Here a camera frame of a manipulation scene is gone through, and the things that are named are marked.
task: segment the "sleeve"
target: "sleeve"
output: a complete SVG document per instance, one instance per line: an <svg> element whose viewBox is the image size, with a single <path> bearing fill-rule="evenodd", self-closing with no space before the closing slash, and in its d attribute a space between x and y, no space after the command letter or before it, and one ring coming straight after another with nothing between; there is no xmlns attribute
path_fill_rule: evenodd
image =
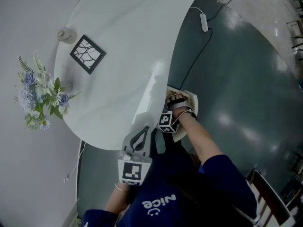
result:
<svg viewBox="0 0 303 227"><path fill-rule="evenodd" d="M118 215L105 210L88 210L84 213L81 227L114 227Z"/></svg>
<svg viewBox="0 0 303 227"><path fill-rule="evenodd" d="M249 183L225 155L209 158L203 165L210 186L229 201L234 208L253 224L259 220L258 202Z"/></svg>

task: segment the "marble tabletop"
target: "marble tabletop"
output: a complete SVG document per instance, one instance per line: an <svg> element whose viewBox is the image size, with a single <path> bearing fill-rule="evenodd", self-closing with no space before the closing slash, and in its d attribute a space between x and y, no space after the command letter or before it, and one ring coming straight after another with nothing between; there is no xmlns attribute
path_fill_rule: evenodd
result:
<svg viewBox="0 0 303 227"><path fill-rule="evenodd" d="M175 42L193 1L79 1L65 25L77 40L59 43L54 76L70 81L71 93L82 89L63 117L81 140L118 150L132 130L156 126ZM82 35L107 53L91 75L70 56Z"/></svg>

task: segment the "picture frame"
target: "picture frame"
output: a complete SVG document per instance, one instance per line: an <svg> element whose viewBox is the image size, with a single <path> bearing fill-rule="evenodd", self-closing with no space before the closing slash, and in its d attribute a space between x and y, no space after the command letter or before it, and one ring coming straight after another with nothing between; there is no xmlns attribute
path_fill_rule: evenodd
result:
<svg viewBox="0 0 303 227"><path fill-rule="evenodd" d="M83 35L70 53L70 56L88 73L102 61L107 53Z"/></svg>

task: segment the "person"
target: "person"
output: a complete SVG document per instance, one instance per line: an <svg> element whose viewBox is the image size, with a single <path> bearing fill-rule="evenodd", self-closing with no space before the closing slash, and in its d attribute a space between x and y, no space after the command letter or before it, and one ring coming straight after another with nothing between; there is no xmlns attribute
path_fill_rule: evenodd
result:
<svg viewBox="0 0 303 227"><path fill-rule="evenodd" d="M174 95L167 104L181 98ZM164 133L165 153L154 153L151 144L153 162L142 186L118 183L105 210L85 212L83 227L245 227L258 223L258 203L248 182L207 130L185 111L186 107L175 108L173 117L186 130L204 173L198 172L181 142Z"/></svg>

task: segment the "black frame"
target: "black frame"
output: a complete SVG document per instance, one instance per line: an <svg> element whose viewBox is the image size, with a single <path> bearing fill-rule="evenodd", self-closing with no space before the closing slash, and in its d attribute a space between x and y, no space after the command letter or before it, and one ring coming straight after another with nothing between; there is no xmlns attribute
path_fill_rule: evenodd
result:
<svg viewBox="0 0 303 227"><path fill-rule="evenodd" d="M96 51L98 51L100 53L100 55L98 56L98 58L95 60L95 62L91 65L91 67L88 69L87 66L84 65L84 63L82 63L75 55L74 52L76 51L76 49L79 47L79 45L82 43L83 40L86 40L88 43L90 43L94 49L96 49ZM99 46L97 46L94 42L92 42L86 35L83 35L81 37L81 39L77 42L77 44L75 45L75 47L73 48L73 50L70 53L70 56L88 73L91 74L93 72L93 70L98 66L98 64L100 63L100 61L102 61L102 59L104 58L104 56L106 55L106 52L103 51Z"/></svg>

